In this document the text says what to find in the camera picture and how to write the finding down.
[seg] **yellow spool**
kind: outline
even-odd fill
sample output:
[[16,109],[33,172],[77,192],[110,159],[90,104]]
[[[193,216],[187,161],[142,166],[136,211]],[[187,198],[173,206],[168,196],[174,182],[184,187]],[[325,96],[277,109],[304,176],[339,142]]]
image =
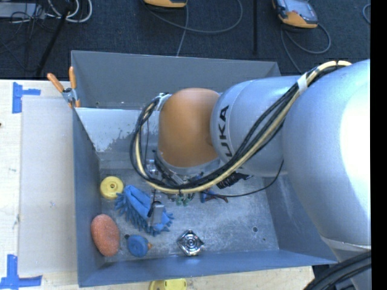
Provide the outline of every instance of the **yellow spool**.
[[149,285],[149,290],[186,290],[187,281],[184,278],[155,280]]
[[100,191],[104,198],[113,200],[117,197],[117,192],[123,191],[122,180],[115,176],[108,176],[101,182]]

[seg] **metal object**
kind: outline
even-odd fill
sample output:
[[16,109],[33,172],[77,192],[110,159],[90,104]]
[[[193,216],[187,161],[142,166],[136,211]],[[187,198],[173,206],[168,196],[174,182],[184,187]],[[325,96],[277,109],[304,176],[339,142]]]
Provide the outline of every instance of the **metal object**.
[[147,219],[149,227],[154,227],[163,221],[164,204],[161,203],[161,195],[159,192],[151,194],[151,215]]
[[204,243],[192,230],[187,230],[177,239],[177,245],[187,256],[196,256]]

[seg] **cable bundle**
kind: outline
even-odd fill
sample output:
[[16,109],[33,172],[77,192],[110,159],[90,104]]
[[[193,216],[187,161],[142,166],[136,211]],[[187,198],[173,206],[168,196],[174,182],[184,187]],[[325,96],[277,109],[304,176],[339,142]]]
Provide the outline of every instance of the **cable bundle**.
[[[237,168],[241,167],[253,155],[258,153],[275,136],[282,127],[286,114],[290,110],[291,106],[300,96],[302,90],[304,90],[303,86],[307,88],[320,76],[330,73],[337,68],[348,65],[350,65],[350,63],[345,61],[330,61],[306,72],[300,78],[303,83],[301,83],[300,80],[296,82],[255,121],[234,156],[225,163],[225,165],[206,176],[180,185],[176,185],[165,178],[157,179],[152,177],[146,168],[146,160],[141,151],[141,134],[143,125],[148,121],[153,111],[157,108],[158,102],[163,96],[160,94],[145,106],[137,120],[134,135],[130,143],[130,157],[132,165],[135,171],[143,179],[145,179],[150,186],[165,193],[195,193],[209,189],[228,178]],[[258,127],[263,124],[264,120],[266,120],[266,122],[263,127],[257,131]]]

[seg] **blue plastic object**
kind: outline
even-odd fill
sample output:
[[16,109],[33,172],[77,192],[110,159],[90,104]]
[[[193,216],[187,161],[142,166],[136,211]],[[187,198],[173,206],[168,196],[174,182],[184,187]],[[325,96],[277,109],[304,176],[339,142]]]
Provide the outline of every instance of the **blue plastic object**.
[[130,235],[127,241],[128,250],[133,256],[142,258],[148,253],[148,243],[148,240],[141,235]]
[[9,254],[7,256],[7,276],[1,277],[0,289],[19,289],[19,287],[40,286],[42,275],[31,278],[19,278],[18,257]]
[[131,221],[138,230],[145,230],[147,233],[156,236],[162,231],[169,231],[173,219],[164,209],[161,222],[154,226],[147,223],[148,213],[151,208],[151,197],[132,185],[127,185],[123,193],[117,193],[115,199],[115,210],[120,210],[120,216],[126,213],[126,220]]
[[13,82],[12,113],[21,113],[23,95],[40,95],[40,89],[23,89],[22,85]]

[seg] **blue toy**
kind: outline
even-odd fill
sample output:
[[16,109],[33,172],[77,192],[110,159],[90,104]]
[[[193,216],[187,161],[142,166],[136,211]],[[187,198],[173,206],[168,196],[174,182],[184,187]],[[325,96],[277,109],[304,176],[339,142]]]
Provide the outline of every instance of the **blue toy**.
[[146,193],[137,189],[132,185],[127,185],[123,193],[117,193],[115,199],[115,210],[120,210],[120,216],[126,213],[126,221],[131,221],[138,230],[144,229],[147,233],[156,236],[162,231],[169,231],[173,219],[172,214],[169,214],[164,209],[161,222],[159,224],[149,226],[147,219],[151,209],[151,198]]
[[127,240],[128,250],[135,257],[144,257],[151,247],[148,240],[141,235],[130,235]]

